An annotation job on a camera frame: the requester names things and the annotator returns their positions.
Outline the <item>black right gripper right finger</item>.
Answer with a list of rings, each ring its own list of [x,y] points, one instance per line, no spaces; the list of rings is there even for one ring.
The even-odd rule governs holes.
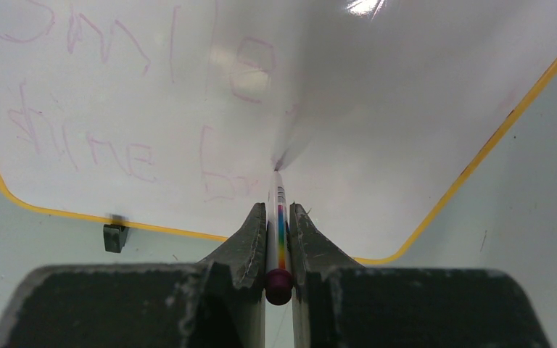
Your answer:
[[[296,347],[548,347],[520,285],[500,270],[368,268],[290,207]]]

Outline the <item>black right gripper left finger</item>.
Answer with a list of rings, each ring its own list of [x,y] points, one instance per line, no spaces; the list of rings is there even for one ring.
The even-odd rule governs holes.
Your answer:
[[[266,209],[193,263],[51,265],[0,318],[0,347],[263,347]]]

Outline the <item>white marker pen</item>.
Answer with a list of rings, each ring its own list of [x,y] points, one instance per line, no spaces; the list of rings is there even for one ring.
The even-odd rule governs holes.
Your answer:
[[[285,305],[292,297],[293,275],[289,246],[289,211],[279,171],[274,170],[266,208],[265,297],[272,305]]]

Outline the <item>yellow framed whiteboard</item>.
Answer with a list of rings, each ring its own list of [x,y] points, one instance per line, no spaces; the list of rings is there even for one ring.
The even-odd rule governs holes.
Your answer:
[[[0,187],[225,238],[271,173],[394,257],[557,59],[557,1],[0,1]]]

